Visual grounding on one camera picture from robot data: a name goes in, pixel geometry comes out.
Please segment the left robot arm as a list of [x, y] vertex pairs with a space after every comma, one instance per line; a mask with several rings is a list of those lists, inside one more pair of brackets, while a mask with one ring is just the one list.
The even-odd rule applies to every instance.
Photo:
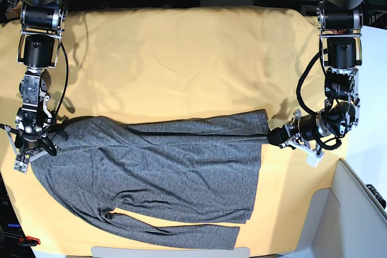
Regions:
[[[314, 152], [334, 150], [345, 135], [359, 123], [359, 70], [362, 64], [361, 28], [364, 0], [320, 0], [317, 17], [320, 24], [319, 52], [311, 59], [296, 87], [296, 97], [302, 115], [296, 110], [293, 118], [282, 127], [268, 132], [271, 145], [280, 148], [310, 149]], [[301, 96], [302, 85], [316, 62], [320, 62], [325, 77], [324, 108], [310, 109]]]

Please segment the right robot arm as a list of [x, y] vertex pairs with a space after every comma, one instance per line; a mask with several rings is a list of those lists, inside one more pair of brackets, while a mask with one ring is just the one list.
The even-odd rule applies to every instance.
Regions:
[[21, 38], [18, 63], [26, 67], [19, 85], [22, 106], [15, 118], [21, 156], [40, 150], [57, 154], [48, 137], [57, 119], [57, 111], [48, 108], [51, 85], [49, 68], [57, 64], [62, 46], [62, 24], [67, 8], [62, 0], [22, 0]]

